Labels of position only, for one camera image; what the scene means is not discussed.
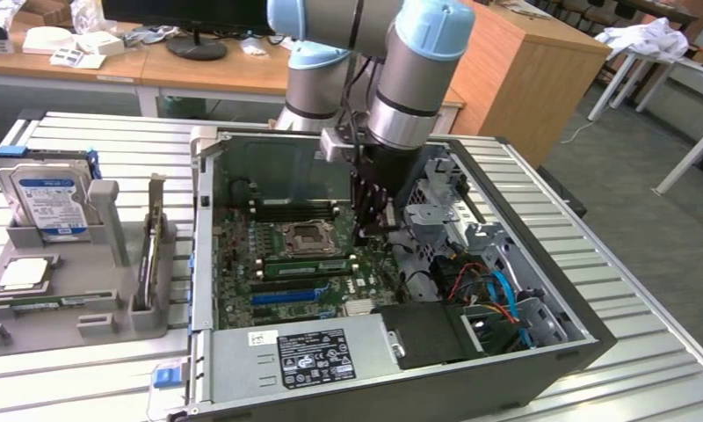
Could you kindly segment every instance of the light blue joint cap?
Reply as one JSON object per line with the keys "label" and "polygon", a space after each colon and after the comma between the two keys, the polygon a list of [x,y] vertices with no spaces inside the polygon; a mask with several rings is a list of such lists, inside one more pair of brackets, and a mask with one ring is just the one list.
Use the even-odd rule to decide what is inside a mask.
{"label": "light blue joint cap", "polygon": [[330,66],[349,56],[349,50],[317,44],[312,41],[298,41],[292,49],[289,68],[308,70]]}
{"label": "light blue joint cap", "polygon": [[304,40],[308,27],[305,25],[305,0],[269,0],[269,25],[277,33],[284,33]]}
{"label": "light blue joint cap", "polygon": [[440,62],[466,51],[474,11],[458,0],[405,0],[396,15],[396,33],[414,52]]}

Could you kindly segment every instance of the power supply label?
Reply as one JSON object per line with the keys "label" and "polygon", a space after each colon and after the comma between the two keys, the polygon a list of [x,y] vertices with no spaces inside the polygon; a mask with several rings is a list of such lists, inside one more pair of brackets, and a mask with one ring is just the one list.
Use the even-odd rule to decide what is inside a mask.
{"label": "power supply label", "polygon": [[288,389],[357,378],[342,329],[278,337],[278,358]]}
{"label": "power supply label", "polygon": [[68,178],[24,178],[19,181],[36,227],[51,235],[77,235],[88,224],[83,205],[73,200],[75,181]]}

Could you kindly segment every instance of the computer monitor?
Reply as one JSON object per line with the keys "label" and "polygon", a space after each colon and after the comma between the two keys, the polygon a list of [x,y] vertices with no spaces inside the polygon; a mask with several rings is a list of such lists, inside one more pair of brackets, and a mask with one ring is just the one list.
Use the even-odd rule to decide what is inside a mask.
{"label": "computer monitor", "polygon": [[192,37],[169,40],[168,48],[193,60],[216,60],[226,54],[217,40],[201,32],[272,35],[268,0],[103,0],[104,16],[144,25],[172,25],[193,31]]}

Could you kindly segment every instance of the wooden cabinet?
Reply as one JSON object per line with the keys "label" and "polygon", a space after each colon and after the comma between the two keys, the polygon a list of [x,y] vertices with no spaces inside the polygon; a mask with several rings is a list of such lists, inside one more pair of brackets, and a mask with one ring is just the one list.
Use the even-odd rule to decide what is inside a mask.
{"label": "wooden cabinet", "polygon": [[477,20],[452,83],[466,106],[452,133],[505,137],[537,167],[610,49],[554,18],[472,5]]}

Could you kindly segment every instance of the metal slotted surface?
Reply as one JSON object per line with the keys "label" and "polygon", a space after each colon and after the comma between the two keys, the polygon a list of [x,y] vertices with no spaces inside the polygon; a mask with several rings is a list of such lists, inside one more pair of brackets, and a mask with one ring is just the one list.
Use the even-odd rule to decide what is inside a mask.
{"label": "metal slotted surface", "polygon": [[[19,120],[5,137],[8,143],[33,148],[95,147],[104,176],[120,182],[124,221],[145,214],[147,177],[152,172],[168,174],[167,213],[177,222],[179,242],[168,335],[0,357],[0,421],[147,420],[151,371],[157,362],[185,356],[188,350],[193,217],[188,133],[193,124],[230,126],[224,122],[48,113],[41,121]],[[528,407],[473,422],[703,420],[703,352],[698,345],[585,225],[560,207],[561,200],[510,147],[492,138],[472,138],[464,145],[620,339],[588,370],[562,378]],[[472,195],[486,218],[494,219],[480,194]],[[1,226],[9,218],[0,193],[0,250],[5,243]],[[184,389],[157,392],[152,418],[161,417],[161,409],[183,405],[184,395]]]}

